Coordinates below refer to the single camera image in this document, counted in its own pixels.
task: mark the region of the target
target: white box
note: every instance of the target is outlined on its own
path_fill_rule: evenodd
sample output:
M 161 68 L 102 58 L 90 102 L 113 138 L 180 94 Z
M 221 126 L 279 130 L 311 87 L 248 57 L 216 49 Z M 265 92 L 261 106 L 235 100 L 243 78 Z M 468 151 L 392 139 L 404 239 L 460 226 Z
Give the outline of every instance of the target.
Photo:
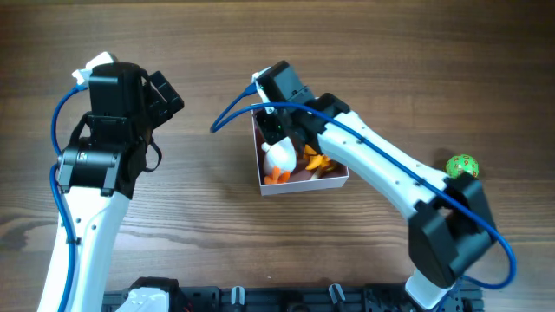
M 336 170 L 326 173 L 323 178 L 309 180 L 312 174 L 310 172 L 300 172 L 303 169 L 302 167 L 299 168 L 299 162 L 301 162 L 302 165 L 302 160 L 299 160 L 297 162 L 297 169 L 293 174 L 291 174 L 291 178 L 287 183 L 263 185 L 264 172 L 262 164 L 264 164 L 264 151 L 262 151 L 261 146 L 262 143 L 264 143 L 264 138 L 258 130 L 256 123 L 254 122 L 254 118 L 252 118 L 252 136 L 254 137 L 254 150 L 257 154 L 258 184 L 260 185 L 260 194 L 263 196 L 341 187 L 349 178 L 349 169 L 346 166 L 339 164 L 339 167 Z

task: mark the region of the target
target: box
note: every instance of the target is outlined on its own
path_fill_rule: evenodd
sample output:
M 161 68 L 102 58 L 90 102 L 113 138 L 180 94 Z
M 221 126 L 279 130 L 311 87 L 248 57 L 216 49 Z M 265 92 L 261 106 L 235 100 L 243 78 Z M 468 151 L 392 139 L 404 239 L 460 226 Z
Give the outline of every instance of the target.
M 346 166 L 339 164 L 338 168 L 333 172 L 327 172 L 320 179 L 310 180 L 312 173 L 304 170 L 308 162 L 306 160 L 298 160 L 297 168 L 293 171 L 291 178 L 287 183 L 264 185 L 264 151 L 261 147 L 262 143 L 264 143 L 264 138 L 258 130 L 254 118 L 252 118 L 252 132 L 254 137 L 255 153 L 257 154 L 258 184 L 260 185 L 260 193 L 263 196 L 341 187 L 349 178 L 349 169 Z

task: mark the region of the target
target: open box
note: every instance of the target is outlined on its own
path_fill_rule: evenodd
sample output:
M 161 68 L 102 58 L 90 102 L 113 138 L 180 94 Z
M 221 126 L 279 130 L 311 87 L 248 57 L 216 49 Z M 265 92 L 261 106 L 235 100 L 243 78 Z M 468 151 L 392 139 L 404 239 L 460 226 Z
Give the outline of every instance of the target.
M 291 177 L 288 182 L 283 184 L 264 185 L 264 151 L 262 150 L 264 138 L 258 130 L 254 118 L 252 118 L 252 132 L 254 137 L 255 152 L 257 154 L 258 184 L 260 185 L 260 193 L 263 196 L 341 187 L 349 178 L 349 169 L 346 166 L 338 164 L 338 167 L 334 171 L 326 172 L 320 179 L 310 180 L 312 172 L 304 170 L 304 168 L 308 165 L 308 161 L 298 159 L 297 167 L 291 173 Z

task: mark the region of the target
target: wooden surface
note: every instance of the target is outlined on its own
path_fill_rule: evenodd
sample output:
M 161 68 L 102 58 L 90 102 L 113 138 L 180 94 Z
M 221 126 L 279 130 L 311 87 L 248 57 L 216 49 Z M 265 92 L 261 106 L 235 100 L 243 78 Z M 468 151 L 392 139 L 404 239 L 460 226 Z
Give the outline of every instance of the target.
M 138 180 L 108 289 L 139 276 L 277 287 L 411 274 L 404 221 L 355 174 L 342 189 L 262 198 L 248 118 L 209 134 L 252 72 L 285 59 L 416 159 L 473 155 L 519 259 L 515 282 L 486 292 L 487 310 L 552 310 L 553 12 L 524 1 L 0 7 L 0 310 L 38 304 L 56 231 L 51 114 L 70 73 L 104 50 L 160 70 L 186 102 L 156 130 L 164 161 Z M 88 108 L 84 93 L 63 109 L 63 145 Z M 499 281 L 506 268 L 496 246 L 472 273 Z

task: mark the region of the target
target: ball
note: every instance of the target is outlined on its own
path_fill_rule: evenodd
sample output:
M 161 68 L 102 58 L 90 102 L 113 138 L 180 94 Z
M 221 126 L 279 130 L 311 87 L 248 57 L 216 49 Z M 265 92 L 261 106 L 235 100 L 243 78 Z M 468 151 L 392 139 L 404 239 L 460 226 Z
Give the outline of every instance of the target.
M 456 155 L 447 162 L 445 170 L 451 178 L 457 178 L 463 172 L 468 172 L 478 178 L 478 161 L 470 155 Z

